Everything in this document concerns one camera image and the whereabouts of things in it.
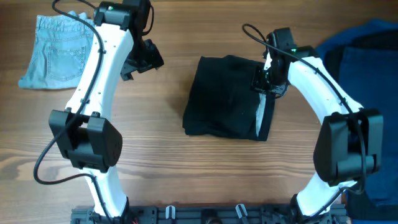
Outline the black shorts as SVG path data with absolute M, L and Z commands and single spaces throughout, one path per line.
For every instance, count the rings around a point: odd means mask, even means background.
M 234 55 L 201 57 L 183 114 L 185 134 L 266 141 L 275 97 L 251 88 L 264 63 Z

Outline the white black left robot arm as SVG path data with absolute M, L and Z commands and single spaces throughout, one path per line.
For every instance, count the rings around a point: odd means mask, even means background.
M 88 220 L 93 223 L 132 222 L 116 167 L 123 138 L 111 124 L 111 110 L 120 80 L 164 64 L 147 38 L 153 23 L 149 1 L 102 2 L 95 9 L 92 47 L 80 82 L 65 109 L 50 114 L 52 144 L 89 185 L 95 205 Z

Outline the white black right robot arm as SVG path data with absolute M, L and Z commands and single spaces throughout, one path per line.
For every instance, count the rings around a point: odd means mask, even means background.
M 361 193 L 368 176 L 380 169 L 383 117 L 352 99 L 311 47 L 286 52 L 271 47 L 264 58 L 255 72 L 255 90 L 281 95 L 292 85 L 321 123 L 313 152 L 315 173 L 290 206 L 297 222 L 313 222 L 328 214 L 342 193 Z

